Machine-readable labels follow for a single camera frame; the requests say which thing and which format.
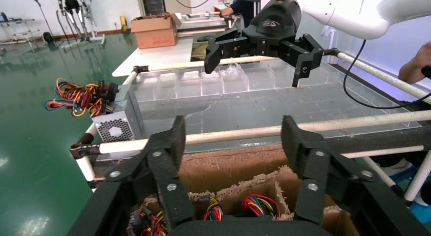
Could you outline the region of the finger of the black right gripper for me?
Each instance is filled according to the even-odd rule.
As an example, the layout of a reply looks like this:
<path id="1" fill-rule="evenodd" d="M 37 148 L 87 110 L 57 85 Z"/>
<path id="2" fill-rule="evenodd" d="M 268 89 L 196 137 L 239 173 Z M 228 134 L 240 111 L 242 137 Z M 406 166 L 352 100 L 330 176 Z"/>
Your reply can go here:
<path id="1" fill-rule="evenodd" d="M 241 37 L 239 30 L 231 28 L 211 37 L 206 48 L 204 71 L 211 74 L 221 59 L 237 58 L 249 53 L 249 39 Z"/>
<path id="2" fill-rule="evenodd" d="M 300 79 L 309 78 L 311 70 L 320 67 L 323 53 L 322 46 L 310 34 L 303 34 L 294 42 L 281 42 L 281 59 L 294 67 L 293 87 L 298 87 Z"/>

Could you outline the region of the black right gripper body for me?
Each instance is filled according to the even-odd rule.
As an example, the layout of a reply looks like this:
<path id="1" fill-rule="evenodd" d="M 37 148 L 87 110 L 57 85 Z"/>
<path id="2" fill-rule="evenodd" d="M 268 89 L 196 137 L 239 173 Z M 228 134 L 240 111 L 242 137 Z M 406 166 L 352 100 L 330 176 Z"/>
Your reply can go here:
<path id="1" fill-rule="evenodd" d="M 301 9 L 296 0 L 271 0 L 242 30 L 247 38 L 247 53 L 285 58 L 295 41 L 301 21 Z"/>

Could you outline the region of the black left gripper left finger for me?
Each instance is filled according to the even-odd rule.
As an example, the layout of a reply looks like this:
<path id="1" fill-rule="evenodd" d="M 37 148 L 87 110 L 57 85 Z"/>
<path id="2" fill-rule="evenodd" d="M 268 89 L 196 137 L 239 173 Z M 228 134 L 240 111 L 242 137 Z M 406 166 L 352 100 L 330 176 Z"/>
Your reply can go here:
<path id="1" fill-rule="evenodd" d="M 151 135 L 139 154 L 108 171 L 105 181 L 120 183 L 128 211 L 156 194 L 169 230 L 192 220 L 194 208 L 178 175 L 185 143 L 185 120 L 178 115 L 169 130 Z"/>

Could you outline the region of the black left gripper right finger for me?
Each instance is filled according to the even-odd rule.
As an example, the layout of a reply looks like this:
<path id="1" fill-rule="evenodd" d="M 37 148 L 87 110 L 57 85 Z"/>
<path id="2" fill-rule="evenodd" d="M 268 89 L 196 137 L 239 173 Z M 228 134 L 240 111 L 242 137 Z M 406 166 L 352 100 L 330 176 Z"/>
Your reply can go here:
<path id="1" fill-rule="evenodd" d="M 322 135 L 299 128 L 290 115 L 283 116 L 281 140 L 288 166 L 302 181 L 294 220 L 321 223 L 326 195 L 354 213 L 373 197 L 371 171 L 335 151 Z"/>

